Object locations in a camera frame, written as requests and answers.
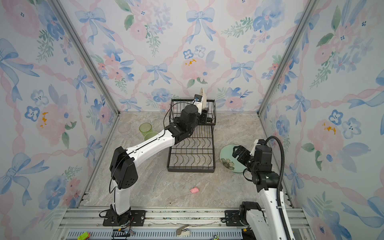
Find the green glass cup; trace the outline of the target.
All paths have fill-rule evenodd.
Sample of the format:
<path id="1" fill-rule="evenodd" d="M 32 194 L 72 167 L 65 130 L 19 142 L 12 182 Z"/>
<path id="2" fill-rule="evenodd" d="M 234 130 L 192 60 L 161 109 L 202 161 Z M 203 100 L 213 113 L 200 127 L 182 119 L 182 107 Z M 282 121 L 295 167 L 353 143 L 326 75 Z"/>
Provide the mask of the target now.
<path id="1" fill-rule="evenodd" d="M 145 137 L 147 134 L 153 131 L 153 127 L 150 123 L 143 123 L 139 126 L 139 131 Z"/>

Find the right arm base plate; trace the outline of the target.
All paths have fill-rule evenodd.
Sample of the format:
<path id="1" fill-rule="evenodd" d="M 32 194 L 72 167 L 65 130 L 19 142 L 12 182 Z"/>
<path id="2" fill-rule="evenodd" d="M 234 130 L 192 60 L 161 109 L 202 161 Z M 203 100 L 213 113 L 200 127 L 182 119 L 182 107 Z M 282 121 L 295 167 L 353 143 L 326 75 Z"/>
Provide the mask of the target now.
<path id="1" fill-rule="evenodd" d="M 259 214 L 258 210 L 248 210 L 245 213 L 240 210 L 226 210 L 221 222 L 227 227 L 247 227 L 252 228 L 256 225 L 257 219 L 253 219 L 251 214 Z"/>

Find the light green ceramic bowl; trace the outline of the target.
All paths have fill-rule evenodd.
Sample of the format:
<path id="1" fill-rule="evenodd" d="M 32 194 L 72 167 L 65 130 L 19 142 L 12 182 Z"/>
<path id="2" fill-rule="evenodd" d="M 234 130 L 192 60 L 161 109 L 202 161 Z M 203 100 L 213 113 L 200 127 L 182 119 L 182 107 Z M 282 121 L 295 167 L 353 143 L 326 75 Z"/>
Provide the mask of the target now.
<path id="1" fill-rule="evenodd" d="M 158 135 L 158 134 L 159 134 L 159 133 L 157 133 L 157 132 L 150 132 L 150 133 L 148 133 L 148 134 L 145 135 L 144 140 L 147 141 L 147 140 L 149 140 L 149 139 L 155 137 L 155 136 Z"/>

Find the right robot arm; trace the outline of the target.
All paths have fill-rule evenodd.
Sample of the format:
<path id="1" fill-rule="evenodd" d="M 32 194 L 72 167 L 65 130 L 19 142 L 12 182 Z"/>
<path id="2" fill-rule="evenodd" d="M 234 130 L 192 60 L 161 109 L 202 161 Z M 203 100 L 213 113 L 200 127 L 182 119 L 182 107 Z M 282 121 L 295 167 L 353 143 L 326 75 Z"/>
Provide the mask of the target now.
<path id="1" fill-rule="evenodd" d="M 250 227 L 257 240 L 293 240 L 294 233 L 285 208 L 282 177 L 272 171 L 272 149 L 255 145 L 251 154 L 243 146 L 233 147 L 232 156 L 250 171 L 264 210 L 256 202 L 240 205 L 240 221 Z"/>

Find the pale green plate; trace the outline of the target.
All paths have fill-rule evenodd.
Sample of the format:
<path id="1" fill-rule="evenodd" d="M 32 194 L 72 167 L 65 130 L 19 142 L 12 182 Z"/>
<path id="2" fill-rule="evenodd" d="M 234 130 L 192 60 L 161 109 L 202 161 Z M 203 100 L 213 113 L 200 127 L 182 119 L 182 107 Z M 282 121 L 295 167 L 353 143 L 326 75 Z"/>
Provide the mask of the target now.
<path id="1" fill-rule="evenodd" d="M 220 161 L 231 172 L 241 174 L 246 167 L 232 156 L 235 146 L 231 144 L 223 147 L 220 152 Z"/>

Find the cream patterned plate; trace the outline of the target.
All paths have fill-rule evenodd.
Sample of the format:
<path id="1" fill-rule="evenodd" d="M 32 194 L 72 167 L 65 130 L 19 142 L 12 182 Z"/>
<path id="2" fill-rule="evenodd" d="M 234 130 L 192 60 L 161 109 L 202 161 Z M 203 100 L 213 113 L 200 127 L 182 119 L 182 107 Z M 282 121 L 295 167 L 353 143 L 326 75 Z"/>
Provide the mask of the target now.
<path id="1" fill-rule="evenodd" d="M 202 100 L 201 100 L 201 103 L 202 103 L 202 110 L 204 110 L 204 109 L 207 108 L 207 95 L 206 95 L 206 93 L 205 93 L 204 88 L 201 88 L 201 90 L 200 90 L 200 95 L 202 96 Z"/>

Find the clear glass cup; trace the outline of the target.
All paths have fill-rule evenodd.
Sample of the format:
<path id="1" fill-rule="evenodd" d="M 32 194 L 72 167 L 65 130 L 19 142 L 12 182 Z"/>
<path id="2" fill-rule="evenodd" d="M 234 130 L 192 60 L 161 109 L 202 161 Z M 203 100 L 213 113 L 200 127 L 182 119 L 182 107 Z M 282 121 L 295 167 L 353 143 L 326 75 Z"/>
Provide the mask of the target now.
<path id="1" fill-rule="evenodd" d="M 118 132 L 121 134 L 127 133 L 131 131 L 131 126 L 128 123 L 122 123 L 118 126 Z"/>

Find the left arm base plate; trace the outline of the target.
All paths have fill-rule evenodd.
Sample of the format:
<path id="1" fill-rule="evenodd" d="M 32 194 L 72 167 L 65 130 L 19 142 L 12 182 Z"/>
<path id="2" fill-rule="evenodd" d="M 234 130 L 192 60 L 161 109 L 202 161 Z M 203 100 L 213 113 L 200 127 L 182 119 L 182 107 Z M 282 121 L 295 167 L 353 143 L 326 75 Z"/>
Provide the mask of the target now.
<path id="1" fill-rule="evenodd" d="M 143 227 L 146 218 L 145 210 L 128 210 L 122 215 L 118 215 L 114 210 L 109 209 L 103 217 L 104 227 Z"/>

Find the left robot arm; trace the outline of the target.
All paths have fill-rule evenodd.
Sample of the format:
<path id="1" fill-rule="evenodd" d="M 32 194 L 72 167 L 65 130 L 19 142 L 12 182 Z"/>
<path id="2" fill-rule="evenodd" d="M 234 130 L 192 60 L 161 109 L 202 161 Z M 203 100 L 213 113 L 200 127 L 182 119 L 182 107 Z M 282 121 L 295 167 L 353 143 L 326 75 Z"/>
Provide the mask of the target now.
<path id="1" fill-rule="evenodd" d="M 115 149 L 110 165 L 109 186 L 114 201 L 106 211 L 104 226 L 124 226 L 132 222 L 134 217 L 131 214 L 130 188 L 139 179 L 137 167 L 153 155 L 189 138 L 196 127 L 205 124 L 207 119 L 206 110 L 187 104 L 180 116 L 175 117 L 156 136 L 133 147 Z"/>

